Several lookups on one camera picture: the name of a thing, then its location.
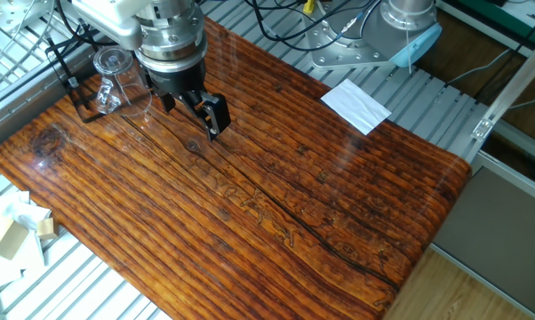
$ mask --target blue object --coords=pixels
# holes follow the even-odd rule
[[[440,26],[439,23],[436,23],[410,42],[410,45],[405,46],[399,53],[392,57],[390,61],[394,62],[400,68],[407,68],[409,60],[413,63],[426,54],[427,50],[434,45],[441,34],[442,26]]]

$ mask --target glass cup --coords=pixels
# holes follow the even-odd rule
[[[103,114],[136,116],[147,112],[152,95],[141,79],[140,67],[132,54],[113,46],[99,50],[93,65],[101,74],[96,108]]]

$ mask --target glossy varnished wood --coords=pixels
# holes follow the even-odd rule
[[[64,99],[0,172],[175,319],[382,318],[468,164],[390,122],[363,136],[329,88],[206,30],[233,121],[213,143],[183,107],[82,124]]]

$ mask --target white tissue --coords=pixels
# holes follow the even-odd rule
[[[370,133],[391,112],[350,80],[345,80],[321,100],[364,135]]]
[[[30,204],[28,191],[0,196],[0,215],[17,221],[30,231],[12,260],[0,257],[0,286],[21,278],[21,270],[29,272],[44,268],[43,249],[36,236],[36,224],[50,214],[49,209]]]

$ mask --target cardboard box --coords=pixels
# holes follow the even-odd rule
[[[12,260],[28,235],[28,229],[0,215],[0,256]]]
[[[36,224],[36,235],[41,240],[56,239],[59,235],[58,222],[53,218],[39,221]]]

